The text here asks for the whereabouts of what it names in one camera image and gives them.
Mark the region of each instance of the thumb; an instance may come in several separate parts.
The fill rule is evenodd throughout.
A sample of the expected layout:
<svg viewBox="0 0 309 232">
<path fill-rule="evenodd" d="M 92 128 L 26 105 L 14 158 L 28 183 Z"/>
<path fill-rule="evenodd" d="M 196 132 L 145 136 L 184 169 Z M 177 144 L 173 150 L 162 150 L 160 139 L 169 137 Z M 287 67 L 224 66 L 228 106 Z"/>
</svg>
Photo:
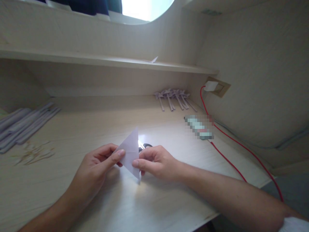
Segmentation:
<svg viewBox="0 0 309 232">
<path fill-rule="evenodd" d="M 102 171 L 108 171 L 111 169 L 112 166 L 114 166 L 116 163 L 118 163 L 126 154 L 125 150 L 119 150 L 113 153 L 110 157 L 108 157 L 105 161 L 100 163 L 100 167 Z"/>
<path fill-rule="evenodd" d="M 138 168 L 142 171 L 149 172 L 151 174 L 155 174 L 158 170 L 159 163 L 151 162 L 146 159 L 136 159 L 132 162 L 132 166 Z"/>
</svg>

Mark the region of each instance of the finger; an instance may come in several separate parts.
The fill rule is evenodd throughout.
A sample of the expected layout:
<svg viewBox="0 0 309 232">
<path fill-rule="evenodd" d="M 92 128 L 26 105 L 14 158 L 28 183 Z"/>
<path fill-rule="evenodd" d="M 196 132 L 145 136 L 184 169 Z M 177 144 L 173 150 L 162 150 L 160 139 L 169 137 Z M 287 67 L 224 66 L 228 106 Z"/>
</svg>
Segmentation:
<svg viewBox="0 0 309 232">
<path fill-rule="evenodd" d="M 116 149 L 117 145 L 113 143 L 106 144 L 93 151 L 94 157 L 98 158 L 101 162 L 109 157 Z"/>
<path fill-rule="evenodd" d="M 132 162 L 132 166 L 142 171 L 150 172 L 155 174 L 159 168 L 160 163 L 155 163 L 145 159 L 136 159 Z"/>
<path fill-rule="evenodd" d="M 118 162 L 118 163 L 116 163 L 117 165 L 118 165 L 118 167 L 122 167 L 123 165 L 122 165 L 122 163 L 120 163 L 120 162 Z"/>
<path fill-rule="evenodd" d="M 116 163 L 118 163 L 124 156 L 126 152 L 125 150 L 119 150 L 112 154 L 110 157 L 108 157 L 105 161 L 99 164 L 102 171 L 105 172 L 109 170 L 112 166 L 114 166 Z"/>
<path fill-rule="evenodd" d="M 140 152 L 139 158 L 153 161 L 155 159 L 156 154 L 158 153 L 158 150 L 159 146 L 147 147 Z"/>
<path fill-rule="evenodd" d="M 108 154 L 108 153 L 113 153 L 116 149 L 117 149 L 117 145 L 113 144 L 113 143 L 109 143 L 109 144 L 106 144 L 104 146 L 101 146 L 97 149 L 95 149 L 94 151 L 97 153 L 97 154 L 100 154 L 100 155 L 105 155 L 105 154 Z"/>
</svg>

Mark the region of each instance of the fingernail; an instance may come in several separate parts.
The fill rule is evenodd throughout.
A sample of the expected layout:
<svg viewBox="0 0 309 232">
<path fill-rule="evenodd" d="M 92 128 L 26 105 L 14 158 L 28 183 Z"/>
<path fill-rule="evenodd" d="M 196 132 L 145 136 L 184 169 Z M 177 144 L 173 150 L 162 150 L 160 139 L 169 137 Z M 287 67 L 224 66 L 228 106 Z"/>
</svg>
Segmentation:
<svg viewBox="0 0 309 232">
<path fill-rule="evenodd" d="M 117 151 L 117 153 L 119 156 L 124 156 L 126 152 L 125 150 L 122 149 L 122 150 Z"/>
<path fill-rule="evenodd" d="M 137 166 L 138 166 L 138 160 L 134 160 L 134 161 L 132 162 L 132 166 L 135 167 L 135 168 L 137 168 Z"/>
</svg>

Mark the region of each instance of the hand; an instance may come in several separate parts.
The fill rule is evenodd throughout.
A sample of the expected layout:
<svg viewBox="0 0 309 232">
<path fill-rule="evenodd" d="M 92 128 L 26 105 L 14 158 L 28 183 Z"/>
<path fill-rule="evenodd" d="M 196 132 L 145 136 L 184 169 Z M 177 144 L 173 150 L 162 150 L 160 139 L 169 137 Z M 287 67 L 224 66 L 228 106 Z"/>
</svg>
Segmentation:
<svg viewBox="0 0 309 232">
<path fill-rule="evenodd" d="M 143 149 L 132 166 L 139 168 L 142 176 L 149 172 L 159 179 L 177 181 L 181 164 L 164 147 L 156 146 Z"/>
<path fill-rule="evenodd" d="M 125 151 L 119 150 L 112 155 L 118 146 L 112 143 L 99 147 L 85 155 L 73 181 L 64 195 L 74 204 L 87 206 L 101 189 L 105 174 L 119 162 Z"/>
</svg>

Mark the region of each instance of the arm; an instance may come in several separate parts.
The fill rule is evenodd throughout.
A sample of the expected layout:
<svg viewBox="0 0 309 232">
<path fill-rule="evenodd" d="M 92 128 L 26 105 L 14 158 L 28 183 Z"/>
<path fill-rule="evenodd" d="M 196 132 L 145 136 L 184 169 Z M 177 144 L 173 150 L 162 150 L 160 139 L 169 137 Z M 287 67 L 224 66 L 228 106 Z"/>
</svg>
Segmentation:
<svg viewBox="0 0 309 232">
<path fill-rule="evenodd" d="M 296 211 L 243 181 L 176 160 L 162 146 L 146 148 L 134 167 L 154 176 L 181 182 L 204 197 L 232 222 L 248 231 L 278 231 L 285 217 L 306 220 Z"/>
<path fill-rule="evenodd" d="M 78 168 L 67 191 L 48 210 L 31 220 L 19 232 L 67 231 L 103 185 L 106 172 L 125 155 L 112 154 L 117 145 L 107 144 L 88 153 Z"/>
</svg>

